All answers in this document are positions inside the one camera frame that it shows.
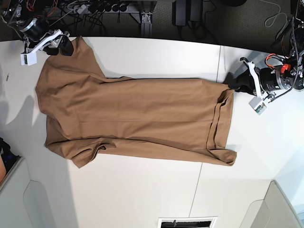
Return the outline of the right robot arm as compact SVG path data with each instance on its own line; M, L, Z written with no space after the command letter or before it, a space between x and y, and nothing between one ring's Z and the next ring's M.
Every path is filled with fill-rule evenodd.
M51 29L49 17L57 10L58 0L2 0L2 21L14 29L24 43L23 58L28 59L37 51L48 55L71 56L74 52L69 32Z

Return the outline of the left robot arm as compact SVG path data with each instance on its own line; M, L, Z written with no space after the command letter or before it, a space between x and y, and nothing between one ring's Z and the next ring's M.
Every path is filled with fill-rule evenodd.
M304 89L304 25L293 16L287 25L290 34L290 52L286 57L275 53L265 57L265 68L258 68L242 57L247 70L228 82L230 89L273 102L293 89Z

